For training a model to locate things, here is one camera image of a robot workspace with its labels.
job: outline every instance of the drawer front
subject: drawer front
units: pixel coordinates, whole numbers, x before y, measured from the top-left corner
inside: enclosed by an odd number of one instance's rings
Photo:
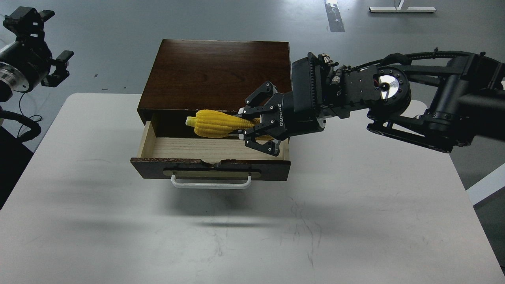
[[[143,178],[170,178],[173,173],[183,179],[287,180],[290,161],[223,160],[206,163],[199,159],[131,158],[130,162]]]

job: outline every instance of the wooden drawer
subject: wooden drawer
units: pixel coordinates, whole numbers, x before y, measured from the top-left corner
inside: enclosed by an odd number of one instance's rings
[[[244,146],[238,139],[156,137],[151,121],[145,124],[137,157],[131,163],[143,178],[287,180],[288,141],[278,157]]]
[[[131,163],[144,178],[287,180],[288,141],[273,157],[185,125],[202,109],[236,114],[267,80],[291,91],[287,42],[164,39],[137,108],[145,129]]]

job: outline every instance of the black robotic arm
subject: black robotic arm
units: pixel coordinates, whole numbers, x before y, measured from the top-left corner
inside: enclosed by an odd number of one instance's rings
[[[412,65],[413,61],[450,59],[446,66]],[[277,156],[280,141],[324,130],[326,119],[347,118],[369,109],[367,129],[408,143],[450,153],[468,146],[475,135],[505,140],[505,64],[485,53],[433,52],[392,54],[360,66],[339,66],[326,54],[309,53],[292,65],[293,91],[278,93],[267,81],[246,100],[237,116],[261,123],[236,132],[245,145]],[[411,101],[410,82],[437,88],[424,114],[401,114]],[[409,129],[416,134],[398,129]],[[256,137],[270,135],[265,144]]]

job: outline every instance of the metal disc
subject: metal disc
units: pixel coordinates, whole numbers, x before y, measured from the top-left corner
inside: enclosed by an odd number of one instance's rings
[[[389,85],[389,89],[381,91],[382,99],[388,99],[395,95],[400,88],[400,83],[398,80],[390,75],[383,75],[379,77],[379,84],[387,83]]]

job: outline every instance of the gray floor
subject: gray floor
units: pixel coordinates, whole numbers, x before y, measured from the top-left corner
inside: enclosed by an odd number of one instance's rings
[[[486,51],[488,56],[505,62],[504,1],[414,2],[416,6],[435,6],[437,12],[371,14],[368,6],[392,6],[393,0],[340,1],[345,32],[329,31],[323,0],[11,0],[0,3],[0,14],[8,15],[18,6],[54,10],[56,16],[45,26],[46,41],[55,55],[64,49],[75,52],[69,66],[70,78],[58,88],[38,87],[23,98],[24,113],[41,115],[45,133],[72,93],[141,93],[163,38],[288,41],[292,61],[312,51],[357,65],[389,53],[439,47]],[[10,32],[0,28],[0,45],[13,40]],[[429,104],[430,91],[428,87],[414,86],[414,99]],[[17,111],[19,97],[14,95],[2,107]],[[338,119],[329,123],[338,123]],[[8,121],[4,127],[16,134],[19,125]],[[26,146],[36,150],[42,138]],[[451,157],[465,188],[505,162],[504,146],[476,137],[471,147],[454,150]]]

